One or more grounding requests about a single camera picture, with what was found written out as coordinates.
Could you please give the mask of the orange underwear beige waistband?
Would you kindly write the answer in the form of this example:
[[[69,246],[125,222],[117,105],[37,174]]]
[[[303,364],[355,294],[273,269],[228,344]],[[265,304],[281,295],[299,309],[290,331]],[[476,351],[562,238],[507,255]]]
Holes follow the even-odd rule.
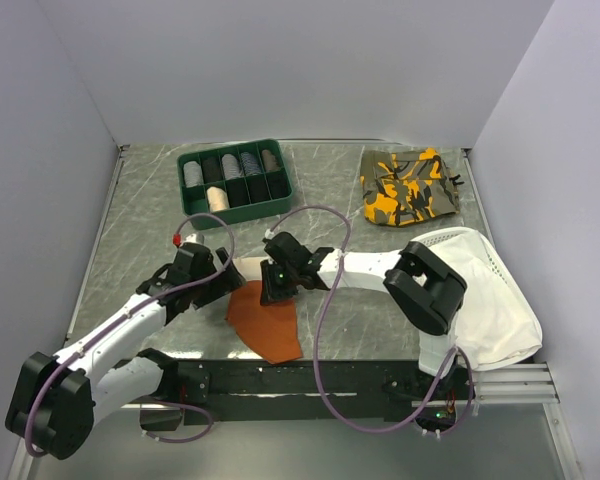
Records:
[[[297,334],[297,314],[293,300],[263,306],[260,263],[264,257],[241,257],[233,261],[246,285],[229,298],[226,320],[240,340],[270,364],[301,359],[303,352]]]

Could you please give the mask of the green divided organizer tray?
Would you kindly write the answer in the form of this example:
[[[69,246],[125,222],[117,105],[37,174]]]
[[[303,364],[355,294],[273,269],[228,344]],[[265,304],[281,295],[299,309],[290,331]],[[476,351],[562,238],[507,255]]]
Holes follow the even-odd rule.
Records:
[[[264,170],[261,151],[269,149],[278,158],[281,169],[275,172]],[[260,162],[262,173],[259,175],[245,176],[240,161],[241,152],[252,153]],[[223,180],[214,183],[203,183],[200,186],[186,188],[183,180],[182,167],[187,162],[201,161],[207,157],[215,157],[221,168],[221,158],[224,154],[233,154],[240,162],[242,176],[233,180]],[[212,213],[228,224],[237,224],[246,221],[271,217],[288,212],[292,206],[293,186],[290,179],[290,170],[286,165],[282,149],[278,141],[264,139],[258,141],[238,143],[229,146],[210,148],[198,152],[185,153],[177,159],[177,172],[179,190],[183,213],[187,216],[196,215],[191,221],[194,228],[206,230],[215,228],[217,223],[205,215]],[[219,212],[210,212],[206,190],[216,186],[224,189],[228,194],[230,208]]]

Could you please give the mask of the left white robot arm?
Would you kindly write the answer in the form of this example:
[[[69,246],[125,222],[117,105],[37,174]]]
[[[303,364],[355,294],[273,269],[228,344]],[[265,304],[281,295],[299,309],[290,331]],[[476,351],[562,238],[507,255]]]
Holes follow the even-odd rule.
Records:
[[[177,361],[141,344],[188,309],[245,283],[225,248],[183,243],[100,326],[52,355],[36,352],[25,360],[6,429],[28,441],[33,456],[64,460],[122,405],[147,396],[170,400],[180,388]]]

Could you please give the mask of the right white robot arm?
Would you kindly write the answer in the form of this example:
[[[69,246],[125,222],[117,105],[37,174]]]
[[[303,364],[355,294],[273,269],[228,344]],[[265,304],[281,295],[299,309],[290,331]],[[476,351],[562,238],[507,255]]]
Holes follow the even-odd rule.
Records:
[[[466,281],[421,242],[401,250],[346,253],[321,247],[312,252],[288,232],[268,233],[268,255],[260,263],[263,306],[291,299],[299,288],[339,288],[386,293],[419,331],[420,391],[440,398],[453,385],[451,325],[463,304]]]

